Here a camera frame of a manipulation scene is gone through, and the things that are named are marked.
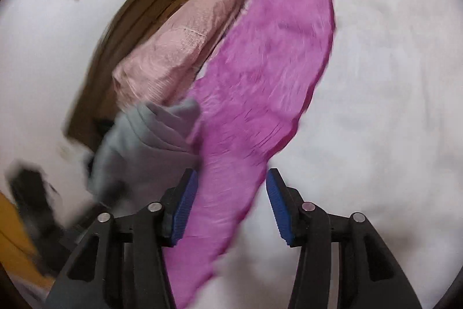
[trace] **wooden furniture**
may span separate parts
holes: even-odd
[[[188,0],[127,0],[111,21],[93,54],[84,89],[65,135],[93,151],[101,142],[95,123],[119,111],[112,72],[137,45],[151,37]]]

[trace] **metal pin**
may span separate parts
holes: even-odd
[[[111,218],[111,215],[108,214],[107,212],[103,212],[98,215],[98,221],[100,223],[106,223],[110,218]]]
[[[150,212],[157,212],[163,208],[163,205],[159,202],[153,202],[148,205],[148,211]]]
[[[314,205],[312,202],[304,202],[302,204],[302,209],[307,212],[311,212],[316,208],[317,208],[316,205]]]
[[[357,223],[363,223],[365,221],[365,215],[360,213],[360,212],[356,212],[353,216],[354,220],[357,222]]]

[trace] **purple fabric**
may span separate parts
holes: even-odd
[[[332,46],[332,0],[252,0],[189,95],[202,115],[200,187],[184,238],[164,257],[182,309],[214,274],[269,158],[294,136]]]

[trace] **pink cloth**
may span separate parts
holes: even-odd
[[[162,105],[182,97],[196,75],[191,68],[197,69],[207,58],[201,55],[202,49],[243,1],[189,0],[184,4],[114,69],[119,106],[140,101]]]
[[[184,238],[164,257],[182,309],[214,273],[264,180],[295,134],[330,54],[332,0],[252,0],[189,95],[201,106],[203,166]]]

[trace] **gray cloth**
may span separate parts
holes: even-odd
[[[119,216],[159,200],[199,163],[186,141],[199,115],[193,99],[171,107],[140,103],[120,112],[95,155],[89,191],[101,198],[111,185],[126,184]]]

